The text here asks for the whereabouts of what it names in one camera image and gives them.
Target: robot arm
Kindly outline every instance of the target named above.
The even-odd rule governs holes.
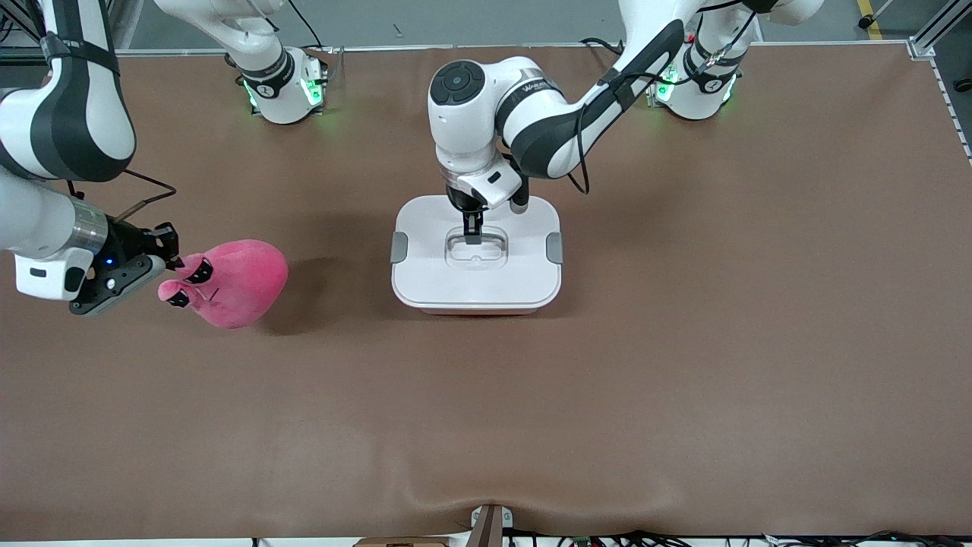
[[[267,16],[285,0],[156,0],[160,9],[198,28],[226,50],[254,107],[274,124],[302,120],[324,102],[321,61],[284,48]]]
[[[97,314],[173,266],[178,244],[171,226],[137,229],[44,182],[117,177],[135,133],[103,2],[44,0],[42,8],[51,78],[37,90],[0,91],[0,249],[16,255],[17,290]]]
[[[742,0],[738,6],[720,8],[734,13],[718,18],[723,22],[716,30],[745,32],[735,12],[765,13],[778,3],[789,8],[791,18],[802,20],[821,1]],[[568,103],[525,57],[495,64],[463,60],[442,67],[430,86],[429,119],[453,204],[478,213],[513,198],[514,205],[522,208],[525,201],[518,202],[517,194],[522,193],[527,177],[556,179],[570,173],[651,85],[653,78],[644,74],[661,75],[680,60],[676,55],[683,48],[685,23],[699,10],[717,4],[718,0],[619,0],[625,50],[575,103]],[[707,68],[727,53],[725,46],[723,42],[719,46],[723,50],[712,49],[710,58],[704,59],[710,61]],[[497,135],[509,146],[515,169],[496,149]]]

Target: black wire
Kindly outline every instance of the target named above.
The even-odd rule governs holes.
[[[590,38],[584,38],[583,40],[580,41],[580,43],[587,44],[587,45],[599,44],[601,46],[604,46],[606,50],[608,50],[609,52],[615,55],[621,55],[621,53],[624,52],[624,45],[621,42],[618,42],[617,46],[613,46],[609,44],[607,40],[603,40],[595,36],[592,36]]]
[[[41,15],[40,10],[37,8],[37,4],[34,0],[27,0],[27,8],[29,10],[28,16],[30,20],[34,22],[34,27],[37,28],[37,32],[44,33],[44,16]]]
[[[67,182],[67,192],[68,194],[71,195],[72,198],[77,198],[79,200],[83,200],[85,198],[84,192],[78,192],[77,190],[75,190],[73,180],[66,180],[64,182]]]
[[[170,197],[176,195],[176,189],[175,189],[174,186],[169,186],[168,184],[165,184],[164,182],[162,182],[160,180],[156,180],[156,179],[152,178],[151,176],[143,175],[142,173],[137,172],[137,171],[133,171],[131,169],[126,169],[124,172],[127,173],[127,174],[129,174],[129,175],[131,175],[131,176],[133,176],[133,177],[140,178],[140,179],[142,179],[142,180],[144,180],[146,182],[151,182],[152,184],[155,184],[156,186],[159,186],[161,188],[164,188],[166,191],[163,192],[163,193],[161,193],[161,194],[158,194],[157,196],[152,196],[151,198],[146,198],[144,200],[138,201],[137,203],[135,203],[134,205],[132,205],[131,207],[129,207],[128,209],[126,209],[122,214],[120,214],[117,217],[115,217],[115,220],[116,221],[119,221],[120,222],[120,221],[122,221],[122,220],[130,217],[131,215],[133,215],[136,212],[140,211],[143,207],[145,207],[149,203],[155,203],[156,201],[161,201],[161,200],[164,200],[166,198],[170,198]]]
[[[22,8],[22,7],[21,7],[21,6],[20,6],[20,5],[18,4],[18,3],[16,3],[16,2],[15,2],[15,3],[14,3],[14,5],[15,5],[15,6],[17,6],[18,8],[20,8],[20,10],[21,10],[21,11],[23,12],[23,14],[24,14],[24,15],[27,15],[27,12],[25,12],[25,11],[23,10],[23,8]],[[13,14],[12,12],[10,12],[9,10],[4,10],[4,13],[5,13],[5,14],[7,14],[7,17],[8,17],[8,18],[10,18],[10,19],[11,19],[11,20],[12,20],[12,21],[13,21],[14,23],[16,23],[18,27],[20,27],[20,30],[21,30],[21,31],[22,31],[22,32],[23,32],[24,34],[26,34],[27,36],[30,36],[30,37],[31,37],[31,38],[33,38],[33,39],[34,39],[35,41],[40,41],[40,39],[41,39],[41,37],[40,37],[40,36],[38,36],[38,35],[37,35],[37,34],[36,34],[36,33],[35,33],[35,32],[34,32],[34,31],[33,31],[33,30],[31,29],[31,28],[30,28],[30,25],[29,25],[29,24],[26,24],[26,23],[24,23],[24,22],[23,22],[22,20],[20,20],[20,19],[19,19],[19,18],[18,18],[17,16],[15,16],[15,15],[14,15],[14,14]]]
[[[14,31],[14,20],[7,17],[7,14],[0,15],[0,32],[4,35],[0,38],[0,42],[4,42],[10,37],[10,33]]]
[[[726,6],[731,6],[731,5],[732,4],[724,4],[724,5],[720,4],[719,6],[713,6],[712,8],[713,9],[715,9],[717,7],[723,7],[724,8]],[[746,24],[744,24],[743,25],[743,28],[741,28],[739,30],[739,32],[736,33],[736,36],[732,39],[732,42],[729,42],[728,45],[726,45],[726,46],[724,46],[724,47],[722,47],[720,49],[723,50],[723,51],[725,51],[725,52],[728,52],[728,51],[732,50],[733,46],[735,46],[736,43],[739,42],[740,38],[743,37],[743,34],[746,33],[746,30],[749,28],[749,25],[752,23],[752,20],[755,17],[756,17],[756,12],[752,12],[751,14],[749,14],[749,18],[746,19]],[[591,40],[591,41],[593,41],[595,43],[602,44],[606,48],[610,48],[611,47],[610,44],[608,44],[604,40],[601,40],[600,38],[585,38],[584,40],[582,40],[582,42],[584,42],[586,40]],[[663,85],[666,85],[666,86],[681,86],[683,84],[686,84],[688,82],[691,82],[694,78],[696,78],[697,76],[699,76],[700,74],[702,74],[703,72],[705,72],[707,68],[708,67],[706,67],[704,63],[700,63],[699,66],[696,67],[696,70],[692,74],[689,74],[688,76],[686,76],[682,80],[678,80],[678,81],[675,81],[675,82],[670,82],[668,80],[665,80],[661,76],[659,76],[657,74],[654,74],[654,73],[651,73],[651,72],[634,72],[634,73],[629,73],[629,74],[619,74],[615,78],[615,80],[613,80],[613,81],[611,81],[609,83],[612,86],[621,87],[621,86],[626,85],[631,80],[636,80],[638,78],[650,78],[650,80],[648,81],[648,85],[649,86],[651,84],[653,84],[654,82],[659,82],[659,83],[661,83]],[[574,127],[574,130],[577,133],[577,154],[580,156],[580,172],[581,172],[581,174],[584,177],[584,185],[581,186],[577,182],[577,179],[574,178],[573,173],[568,173],[567,174],[567,177],[569,179],[571,179],[571,182],[573,183],[573,186],[575,188],[577,188],[577,191],[580,192],[584,196],[587,196],[588,194],[591,193],[591,179],[590,179],[590,177],[587,174],[587,160],[584,158],[584,156],[585,156],[585,154],[584,154],[584,139],[583,139],[583,136],[582,136],[582,133],[583,133],[582,126],[583,126],[584,114],[587,113],[587,107],[588,106],[589,105],[586,102],[580,106],[580,112],[577,114],[577,122],[576,122],[576,126]],[[687,543],[682,542],[682,544],[676,545],[674,547],[691,547],[691,546],[689,546]]]
[[[297,12],[297,16],[300,18],[300,20],[303,21],[304,26],[307,27],[307,30],[309,30],[311,35],[314,36],[314,40],[317,41],[317,47],[323,48],[324,46],[321,45],[321,39],[318,37],[317,32],[314,30],[314,27],[311,26],[309,22],[307,22],[307,18],[305,18],[303,14],[300,12],[300,10],[297,8],[297,5],[294,3],[294,0],[287,0],[287,1],[290,3],[291,7],[294,8],[294,11]]]
[[[512,160],[513,158],[509,154],[503,154],[503,157],[508,160]],[[504,528],[503,534],[512,535],[512,536],[523,536],[523,537],[530,536],[530,535],[533,537],[560,537],[559,535],[547,535],[545,533],[537,533],[532,530],[516,529],[516,528]]]
[[[933,539],[889,529],[851,541],[843,541],[836,537],[812,538],[804,536],[778,537],[778,539],[783,541],[777,543],[776,547],[855,547],[865,541],[873,541],[875,539],[920,543],[926,547],[934,547],[938,543]]]
[[[742,4],[743,0],[732,0],[732,2],[725,2],[723,4],[716,4],[714,6],[709,6],[707,8],[702,8],[698,13],[702,12],[714,12],[715,10],[721,10],[722,8],[728,8],[729,6],[735,6],[736,4]]]

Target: brown mat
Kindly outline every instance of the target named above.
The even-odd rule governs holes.
[[[187,252],[293,261],[256,328],[145,290],[84,320],[0,267],[0,538],[424,534],[485,501],[523,529],[969,533],[972,186],[931,68],[893,46],[761,47],[717,119],[637,108],[558,207],[564,288],[537,315],[433,318],[388,255],[442,192],[426,89],[446,61],[347,55],[322,118],[246,113],[217,57],[127,59],[139,213]],[[117,212],[153,191],[91,188]]]

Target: pink plush toy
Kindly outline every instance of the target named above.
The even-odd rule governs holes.
[[[162,282],[158,298],[177,308],[191,307],[211,325],[247,327],[273,306],[287,282],[287,259],[276,247],[255,239],[217,245],[183,258],[179,279]]]

